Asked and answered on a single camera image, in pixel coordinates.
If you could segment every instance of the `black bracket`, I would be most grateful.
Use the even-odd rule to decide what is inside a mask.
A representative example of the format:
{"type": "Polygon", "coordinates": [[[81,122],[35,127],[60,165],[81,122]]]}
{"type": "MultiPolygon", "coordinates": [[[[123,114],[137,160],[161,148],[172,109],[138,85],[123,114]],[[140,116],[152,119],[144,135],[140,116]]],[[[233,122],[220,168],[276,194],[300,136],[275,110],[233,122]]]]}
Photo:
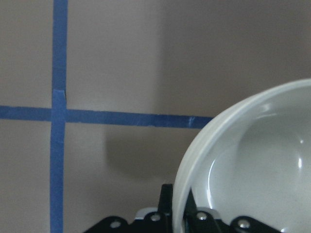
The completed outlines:
{"type": "MultiPolygon", "coordinates": [[[[110,216],[88,229],[85,233],[173,233],[172,230],[173,185],[164,184],[156,212],[144,219],[128,224],[121,217],[110,216]]],[[[234,219],[230,226],[210,211],[199,210],[190,191],[184,214],[186,233],[280,233],[279,231],[248,216],[234,219]]]]}

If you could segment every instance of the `blue tape line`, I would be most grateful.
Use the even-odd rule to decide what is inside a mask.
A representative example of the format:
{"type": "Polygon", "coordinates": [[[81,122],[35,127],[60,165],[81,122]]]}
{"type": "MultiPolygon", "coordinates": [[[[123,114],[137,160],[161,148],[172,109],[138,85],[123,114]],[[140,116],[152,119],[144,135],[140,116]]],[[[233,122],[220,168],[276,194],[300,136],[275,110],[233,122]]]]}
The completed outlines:
{"type": "Polygon", "coordinates": [[[201,129],[212,120],[203,116],[155,115],[67,110],[66,122],[201,129]]]}
{"type": "Polygon", "coordinates": [[[53,90],[50,154],[50,228],[63,232],[64,138],[66,123],[65,91],[53,90]]]}
{"type": "Polygon", "coordinates": [[[68,1],[54,0],[52,90],[66,90],[68,1]]]}
{"type": "Polygon", "coordinates": [[[50,121],[49,108],[0,106],[0,119],[50,121]]]}

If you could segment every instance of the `white plastic part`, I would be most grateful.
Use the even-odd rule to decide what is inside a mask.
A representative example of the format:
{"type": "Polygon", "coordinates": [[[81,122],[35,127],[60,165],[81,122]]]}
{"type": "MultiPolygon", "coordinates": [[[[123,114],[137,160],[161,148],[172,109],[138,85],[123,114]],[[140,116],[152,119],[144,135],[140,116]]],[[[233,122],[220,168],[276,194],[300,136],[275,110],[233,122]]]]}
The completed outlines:
{"type": "Polygon", "coordinates": [[[282,232],[311,228],[311,79],[287,83],[225,110],[180,164],[173,230],[183,232],[190,188],[222,220],[248,215],[282,232]]]}

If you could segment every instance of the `tape strip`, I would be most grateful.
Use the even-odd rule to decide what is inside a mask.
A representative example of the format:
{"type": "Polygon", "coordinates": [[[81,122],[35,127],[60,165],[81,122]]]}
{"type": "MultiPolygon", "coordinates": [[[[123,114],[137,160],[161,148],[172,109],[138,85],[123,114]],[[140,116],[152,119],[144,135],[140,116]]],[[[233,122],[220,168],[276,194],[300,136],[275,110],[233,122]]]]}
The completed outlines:
{"type": "Polygon", "coordinates": [[[65,91],[53,90],[50,151],[50,228],[63,232],[64,138],[66,124],[65,91]]]}
{"type": "Polygon", "coordinates": [[[66,90],[68,1],[54,0],[52,90],[66,90]]]}
{"type": "Polygon", "coordinates": [[[49,108],[0,106],[0,119],[50,121],[49,108]]]}
{"type": "Polygon", "coordinates": [[[63,232],[68,1],[54,0],[50,153],[50,229],[63,232]]]}
{"type": "Polygon", "coordinates": [[[201,129],[212,117],[67,110],[66,122],[201,129]]]}

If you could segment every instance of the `metal screw head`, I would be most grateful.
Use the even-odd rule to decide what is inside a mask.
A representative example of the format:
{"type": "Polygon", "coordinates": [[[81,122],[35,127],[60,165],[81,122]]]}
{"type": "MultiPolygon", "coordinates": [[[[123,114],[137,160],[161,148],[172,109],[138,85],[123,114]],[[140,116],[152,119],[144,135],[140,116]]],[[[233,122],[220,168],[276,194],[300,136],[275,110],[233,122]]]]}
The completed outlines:
{"type": "Polygon", "coordinates": [[[206,220],[206,219],[207,219],[207,215],[206,215],[205,213],[203,213],[203,212],[198,212],[198,213],[196,214],[196,217],[197,217],[198,219],[200,219],[200,220],[206,220]]]}
{"type": "Polygon", "coordinates": [[[121,223],[119,221],[114,221],[110,224],[110,228],[118,228],[121,226],[121,223]]]}
{"type": "Polygon", "coordinates": [[[161,219],[161,216],[159,214],[154,214],[154,215],[151,215],[150,219],[153,221],[153,222],[157,222],[161,219]]]}
{"type": "Polygon", "coordinates": [[[238,221],[238,226],[241,228],[249,228],[251,224],[246,219],[241,219],[238,221]]]}

